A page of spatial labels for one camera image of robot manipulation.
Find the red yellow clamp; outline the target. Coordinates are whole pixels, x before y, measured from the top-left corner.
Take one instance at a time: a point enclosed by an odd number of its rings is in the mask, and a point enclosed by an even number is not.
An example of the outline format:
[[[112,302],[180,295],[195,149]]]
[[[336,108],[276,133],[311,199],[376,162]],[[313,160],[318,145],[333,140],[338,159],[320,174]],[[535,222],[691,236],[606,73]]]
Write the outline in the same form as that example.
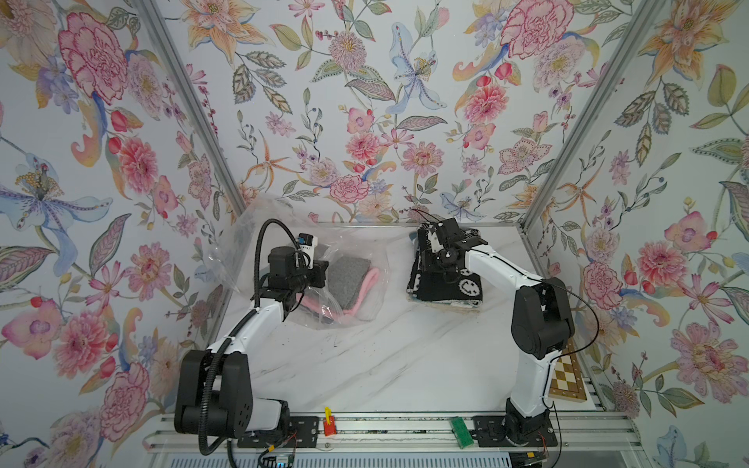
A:
[[[323,420],[323,429],[326,437],[337,435],[337,425],[335,425],[335,416],[330,408],[325,409]]]

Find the teal cloud pattern blanket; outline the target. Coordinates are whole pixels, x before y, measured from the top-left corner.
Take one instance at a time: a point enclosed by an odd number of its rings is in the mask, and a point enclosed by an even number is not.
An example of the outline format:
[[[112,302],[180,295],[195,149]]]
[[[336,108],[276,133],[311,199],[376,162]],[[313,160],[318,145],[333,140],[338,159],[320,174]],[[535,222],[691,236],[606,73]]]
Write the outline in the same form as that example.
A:
[[[411,296],[410,300],[415,303],[419,304],[425,304],[430,307],[435,308],[446,308],[446,309],[479,309],[483,301],[482,300],[436,300],[436,301],[429,301],[429,300],[419,300],[415,296]]]

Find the left aluminium corner post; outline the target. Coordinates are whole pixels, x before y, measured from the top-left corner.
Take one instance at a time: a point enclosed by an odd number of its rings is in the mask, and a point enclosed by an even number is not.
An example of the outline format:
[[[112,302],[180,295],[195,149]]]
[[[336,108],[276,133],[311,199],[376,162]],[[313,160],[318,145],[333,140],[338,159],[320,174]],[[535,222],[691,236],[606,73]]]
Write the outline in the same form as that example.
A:
[[[135,0],[134,5],[146,27],[149,38],[154,42],[157,51],[162,54],[165,60],[167,72],[175,83],[177,94],[185,103],[185,113],[206,147],[209,160],[218,172],[218,180],[224,187],[232,211],[239,218],[245,211],[246,204],[238,184],[234,181],[224,150],[210,124],[210,119],[202,109],[201,99],[199,99],[196,88],[189,78],[185,64],[169,33],[166,20],[161,15],[155,1]]]

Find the wooden chessboard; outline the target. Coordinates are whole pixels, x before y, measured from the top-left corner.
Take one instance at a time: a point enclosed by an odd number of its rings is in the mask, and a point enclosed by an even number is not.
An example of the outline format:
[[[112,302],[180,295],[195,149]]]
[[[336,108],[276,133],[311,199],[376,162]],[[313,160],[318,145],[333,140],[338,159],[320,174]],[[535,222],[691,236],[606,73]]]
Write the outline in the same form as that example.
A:
[[[563,356],[555,361],[549,395],[552,398],[573,402],[588,400],[579,360],[570,346]]]

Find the green block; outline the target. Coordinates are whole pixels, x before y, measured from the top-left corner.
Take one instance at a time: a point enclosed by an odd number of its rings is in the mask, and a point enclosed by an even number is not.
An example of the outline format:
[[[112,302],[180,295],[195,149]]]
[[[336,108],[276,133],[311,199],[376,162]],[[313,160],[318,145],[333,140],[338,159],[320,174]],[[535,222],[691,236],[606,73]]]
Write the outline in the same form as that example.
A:
[[[467,449],[474,445],[474,439],[471,431],[468,429],[465,421],[461,417],[452,417],[449,419],[450,427],[456,443],[461,450]]]

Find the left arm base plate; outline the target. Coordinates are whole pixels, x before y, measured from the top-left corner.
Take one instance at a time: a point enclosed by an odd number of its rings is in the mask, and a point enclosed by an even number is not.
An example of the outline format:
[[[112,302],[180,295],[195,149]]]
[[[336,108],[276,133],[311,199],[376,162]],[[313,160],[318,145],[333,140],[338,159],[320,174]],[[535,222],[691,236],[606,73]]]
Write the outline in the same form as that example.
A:
[[[272,430],[245,433],[236,443],[240,449],[265,450],[271,446],[315,449],[320,436],[320,417],[282,417]]]

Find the grey fuzzy blanket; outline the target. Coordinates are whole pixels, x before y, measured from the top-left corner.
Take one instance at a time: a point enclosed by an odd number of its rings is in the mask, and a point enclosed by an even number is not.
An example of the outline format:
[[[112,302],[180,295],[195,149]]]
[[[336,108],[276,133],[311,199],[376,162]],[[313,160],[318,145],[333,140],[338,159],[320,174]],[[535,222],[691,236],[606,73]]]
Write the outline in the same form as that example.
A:
[[[342,310],[353,310],[362,293],[372,263],[362,257],[344,255],[332,261],[327,270],[327,286]]]

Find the aluminium corner post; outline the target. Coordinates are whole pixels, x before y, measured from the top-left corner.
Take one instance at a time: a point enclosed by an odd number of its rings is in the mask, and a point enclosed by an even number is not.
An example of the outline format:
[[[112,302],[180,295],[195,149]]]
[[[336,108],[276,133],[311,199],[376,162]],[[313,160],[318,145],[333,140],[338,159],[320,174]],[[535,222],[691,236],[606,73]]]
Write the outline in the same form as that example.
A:
[[[662,9],[657,0],[642,1],[635,11],[630,26],[624,32],[616,50],[609,62],[607,71],[603,74],[599,84],[594,88],[585,106],[579,114],[579,122],[573,126],[569,138],[562,146],[559,156],[555,160],[550,173],[538,191],[534,203],[526,212],[523,221],[518,224],[523,234],[529,234],[531,229],[540,222],[547,203],[550,201],[556,186],[572,163],[579,146],[586,135],[593,129],[594,124],[607,102],[614,94],[628,64],[634,59],[636,49],[645,39],[646,33],[655,22],[655,17]]]
[[[149,38],[154,42],[157,51],[162,54],[165,60],[167,72],[175,83],[177,94],[185,103],[185,113],[206,147],[209,160],[218,172],[218,180],[224,187],[232,211],[239,218],[245,211],[246,204],[238,184],[234,181],[224,150],[210,124],[210,119],[202,109],[201,99],[199,99],[196,88],[189,78],[185,64],[169,33],[166,20],[161,15],[155,1],[135,0],[134,5],[146,27]]]

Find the clear plastic vacuum bag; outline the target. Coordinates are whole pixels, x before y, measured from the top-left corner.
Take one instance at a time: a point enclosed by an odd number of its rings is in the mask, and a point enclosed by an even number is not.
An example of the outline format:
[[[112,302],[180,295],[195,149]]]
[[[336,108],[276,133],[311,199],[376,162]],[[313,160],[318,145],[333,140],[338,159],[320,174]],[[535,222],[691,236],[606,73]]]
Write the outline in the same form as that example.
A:
[[[362,257],[380,269],[380,280],[367,296],[359,314],[339,322],[324,320],[306,310],[302,305],[291,312],[286,320],[318,330],[325,328],[353,327],[373,321],[384,301],[388,282],[388,259],[384,244],[364,240],[352,230],[325,228],[302,218],[282,203],[272,199],[259,198],[247,208],[242,216],[218,240],[218,244],[208,250],[206,265],[228,288],[247,298],[254,305],[253,296],[261,280],[259,277],[268,271],[268,255],[273,248],[292,246],[298,248],[298,234],[309,233],[318,238],[315,251],[316,261],[332,261],[351,255]],[[316,298],[323,289],[310,288],[304,298]]]

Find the aluminium front rail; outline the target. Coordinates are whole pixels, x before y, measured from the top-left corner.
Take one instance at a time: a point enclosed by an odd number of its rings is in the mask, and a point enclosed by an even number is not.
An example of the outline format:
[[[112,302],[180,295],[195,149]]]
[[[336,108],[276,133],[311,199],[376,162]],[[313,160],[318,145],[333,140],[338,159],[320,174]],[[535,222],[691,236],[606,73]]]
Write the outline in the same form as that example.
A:
[[[449,419],[464,419],[472,437],[476,415],[501,413],[336,413],[337,435],[326,437],[321,413],[296,413],[299,417],[320,417],[320,436],[316,448],[294,448],[308,452],[454,452],[458,450]],[[606,411],[554,411],[551,424],[557,435],[556,448],[480,448],[464,450],[558,450],[573,452],[632,452],[642,443],[634,424],[622,413]]]

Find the black smiley knitted blanket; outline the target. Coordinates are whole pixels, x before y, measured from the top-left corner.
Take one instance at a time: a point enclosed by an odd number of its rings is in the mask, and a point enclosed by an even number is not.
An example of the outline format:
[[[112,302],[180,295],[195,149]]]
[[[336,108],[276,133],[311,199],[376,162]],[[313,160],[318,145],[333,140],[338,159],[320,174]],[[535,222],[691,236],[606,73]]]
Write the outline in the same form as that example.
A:
[[[410,234],[415,247],[406,292],[419,300],[482,300],[484,289],[479,275],[463,269],[456,273],[433,273],[429,271],[429,242],[427,225],[421,224]]]

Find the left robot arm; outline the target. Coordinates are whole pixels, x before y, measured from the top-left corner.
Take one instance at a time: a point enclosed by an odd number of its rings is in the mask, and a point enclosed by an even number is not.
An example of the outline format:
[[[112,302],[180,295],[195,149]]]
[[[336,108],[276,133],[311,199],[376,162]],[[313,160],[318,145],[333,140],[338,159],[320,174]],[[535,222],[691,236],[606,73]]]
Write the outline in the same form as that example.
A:
[[[211,439],[289,437],[288,403],[253,394],[250,363],[263,341],[302,304],[302,294],[326,286],[328,263],[316,261],[314,253],[310,246],[272,249],[250,310],[222,339],[183,358],[174,427],[197,436],[203,450]]]

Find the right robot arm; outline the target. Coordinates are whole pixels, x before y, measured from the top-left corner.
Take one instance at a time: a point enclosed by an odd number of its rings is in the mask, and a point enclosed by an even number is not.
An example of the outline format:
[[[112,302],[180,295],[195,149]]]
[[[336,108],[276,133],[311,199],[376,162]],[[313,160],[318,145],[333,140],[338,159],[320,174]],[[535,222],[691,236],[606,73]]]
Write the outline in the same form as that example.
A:
[[[516,446],[526,445],[550,423],[546,399],[552,371],[575,334],[569,292],[561,280],[542,278],[509,261],[454,218],[426,223],[423,228],[427,271],[466,270],[496,288],[514,290],[511,335],[520,354],[502,426],[505,438]]]

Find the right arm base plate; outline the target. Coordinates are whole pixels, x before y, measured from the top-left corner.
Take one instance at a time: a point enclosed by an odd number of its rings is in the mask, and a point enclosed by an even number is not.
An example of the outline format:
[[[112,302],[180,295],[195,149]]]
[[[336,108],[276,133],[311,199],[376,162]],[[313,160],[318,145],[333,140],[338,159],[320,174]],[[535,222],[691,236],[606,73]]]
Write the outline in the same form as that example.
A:
[[[559,441],[549,413],[517,419],[511,415],[476,415],[473,435],[480,448],[556,448]]]

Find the beige knitted blanket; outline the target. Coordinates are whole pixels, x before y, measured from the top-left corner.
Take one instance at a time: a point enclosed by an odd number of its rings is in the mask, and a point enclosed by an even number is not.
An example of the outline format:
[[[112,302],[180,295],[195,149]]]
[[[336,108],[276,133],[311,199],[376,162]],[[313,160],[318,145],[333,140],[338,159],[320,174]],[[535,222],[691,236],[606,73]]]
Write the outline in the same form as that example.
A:
[[[477,300],[458,302],[421,302],[421,305],[445,312],[479,313],[483,302]]]

